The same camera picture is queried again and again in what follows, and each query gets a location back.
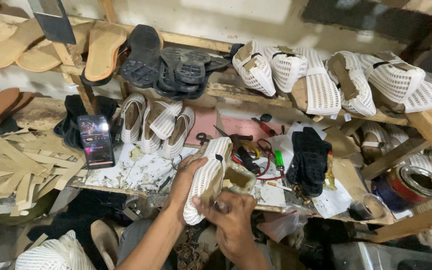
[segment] red-handled tool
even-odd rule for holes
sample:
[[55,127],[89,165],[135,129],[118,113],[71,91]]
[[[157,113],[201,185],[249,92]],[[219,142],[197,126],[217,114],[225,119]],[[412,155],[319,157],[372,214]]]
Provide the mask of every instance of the red-handled tool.
[[266,132],[266,134],[267,134],[269,137],[276,136],[276,131],[275,131],[274,129],[270,128],[270,127],[269,127],[267,124],[265,124],[263,121],[258,120],[258,119],[255,118],[255,117],[251,118],[251,120],[253,120],[253,121],[255,121],[256,123],[258,123],[259,127],[260,127],[264,132]]

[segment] cigarette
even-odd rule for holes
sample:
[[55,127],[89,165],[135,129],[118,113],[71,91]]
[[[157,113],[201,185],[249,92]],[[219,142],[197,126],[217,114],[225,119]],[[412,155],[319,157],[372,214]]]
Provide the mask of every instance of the cigarette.
[[268,182],[267,184],[270,185],[270,186],[273,186],[273,187],[279,187],[279,188],[287,190],[287,191],[293,191],[291,188],[282,186],[282,185],[277,184],[277,183]]

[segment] smartphone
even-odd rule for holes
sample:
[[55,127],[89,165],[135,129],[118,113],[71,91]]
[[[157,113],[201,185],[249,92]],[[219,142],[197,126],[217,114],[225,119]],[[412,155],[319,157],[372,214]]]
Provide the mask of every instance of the smartphone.
[[89,169],[113,167],[113,145],[106,116],[79,116],[78,126]]

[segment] workbench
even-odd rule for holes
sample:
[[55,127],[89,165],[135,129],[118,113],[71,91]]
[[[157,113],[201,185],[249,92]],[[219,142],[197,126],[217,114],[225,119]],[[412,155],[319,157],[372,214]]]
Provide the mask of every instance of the workbench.
[[[111,3],[109,0],[102,1],[103,3]],[[102,6],[105,14],[110,14],[110,5]],[[114,16],[113,19],[106,17],[109,22],[115,22]],[[16,26],[18,23],[25,21],[24,18],[19,18],[10,15],[0,14],[0,42],[2,40],[7,39],[11,34],[14,33]],[[81,18],[70,16],[69,21],[72,25],[76,25],[79,23],[91,22],[94,19],[89,18]],[[132,31],[134,26],[132,25],[123,25],[119,24],[121,27],[125,28],[129,32]],[[172,42],[181,45],[199,47],[203,49],[214,50],[214,52],[229,52],[232,44],[228,42],[220,42],[216,40],[209,40],[205,38],[193,37],[183,34],[175,34],[162,31],[162,36],[165,42]],[[79,76],[81,75],[83,68],[86,63],[79,62],[75,65],[59,65],[52,69],[52,71],[63,73],[63,77],[66,79],[68,83],[78,83]],[[215,72],[212,77],[218,76],[230,76],[234,72],[228,70],[228,72],[224,75],[218,74]],[[121,76],[116,75],[113,77],[113,80],[119,82],[121,86],[121,93],[123,98],[126,98],[129,94],[129,84],[122,79]],[[93,95],[92,91],[79,91],[81,95],[81,99],[84,103],[88,112],[91,112],[91,95]],[[150,93],[149,98],[154,97],[154,93]],[[240,85],[231,85],[228,84],[225,80],[225,83],[219,82],[217,79],[210,83],[208,83],[205,93],[205,96],[213,96],[218,98],[225,99],[234,99],[241,101],[249,101],[255,102],[259,104],[267,104],[271,106],[280,106],[280,107],[288,107],[294,108],[295,105],[293,103],[292,95],[288,95],[285,93],[278,92],[276,98],[268,98],[255,90],[244,88]],[[343,117],[344,114],[348,114],[345,110],[341,110],[339,112],[339,117]],[[391,168],[395,164],[399,163],[399,161],[403,158],[407,158],[412,153],[415,153],[416,150],[421,150],[429,145],[432,146],[432,109],[424,112],[418,113],[410,113],[410,114],[396,114],[389,113],[386,111],[377,110],[376,115],[371,117],[365,117],[358,114],[349,113],[351,118],[355,119],[353,121],[347,122],[341,130],[344,134],[348,135],[354,132],[357,128],[359,128],[364,121],[378,121],[383,123],[390,123],[396,125],[403,126],[414,126],[418,129],[418,131],[422,134],[424,139],[419,140],[417,142],[411,141],[407,144],[401,144],[392,150],[387,156],[385,156],[384,160],[379,160],[379,163],[376,166],[368,166],[367,168],[361,171],[362,179],[371,180],[373,176],[378,175],[385,171],[388,168]],[[13,115],[14,119],[18,123],[20,127],[28,127],[40,130],[51,130],[60,120],[65,117],[65,108],[63,100],[56,100],[51,98],[42,98],[35,97],[34,100],[21,111],[17,112]],[[341,183],[345,186],[351,196],[359,198],[360,195],[367,192],[364,181],[359,177],[356,169],[351,170],[351,175],[349,177],[340,177]],[[116,189],[116,188],[108,188],[104,186],[88,186],[82,182],[77,183],[69,183],[70,186],[74,187],[83,187],[83,188],[92,188],[98,190],[105,191],[113,191],[113,192],[121,192],[127,194],[135,194],[140,196],[147,196],[147,194],[143,194],[141,192],[137,192],[135,190],[128,189]],[[278,208],[275,207],[258,207],[258,209],[266,210],[266,211],[279,211]],[[343,213],[340,215],[336,215],[333,217],[334,219],[339,219],[343,221],[354,221],[347,214]],[[378,224],[392,224],[394,220],[372,220],[371,223]],[[418,214],[416,217],[405,219],[402,222],[397,222],[391,226],[385,226],[381,229],[378,229],[378,236],[373,238],[374,242],[383,242],[390,239],[395,239],[401,236],[409,235],[415,232],[423,231],[425,229],[432,227],[432,210],[427,211],[421,214]]]

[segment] concrete wall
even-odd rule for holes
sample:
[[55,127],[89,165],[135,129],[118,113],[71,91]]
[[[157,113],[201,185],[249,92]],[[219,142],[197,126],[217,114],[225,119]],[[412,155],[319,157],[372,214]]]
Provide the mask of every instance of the concrete wall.
[[[32,17],[26,0],[2,2],[7,13],[26,12],[27,16]],[[63,4],[69,15],[102,18],[96,0],[63,0]],[[146,24],[165,31],[233,43],[258,40],[263,46],[314,47],[323,59],[341,50],[393,51],[399,54],[405,48],[399,41],[374,31],[354,31],[339,25],[303,22],[301,15],[307,4],[307,0],[113,0],[119,23]],[[17,66],[0,70],[0,91],[8,87],[19,87],[21,91],[39,92],[57,99],[73,94],[60,73],[34,73]],[[103,87],[94,87],[94,91],[121,98],[119,84],[114,81]],[[280,114],[274,118],[275,121],[284,123],[291,123],[296,115],[301,114],[291,108],[270,109],[211,96],[199,100],[198,105],[221,108],[223,115],[225,110],[231,114],[246,111],[249,115],[272,112],[273,115]],[[241,111],[234,111],[231,108],[234,105]]]

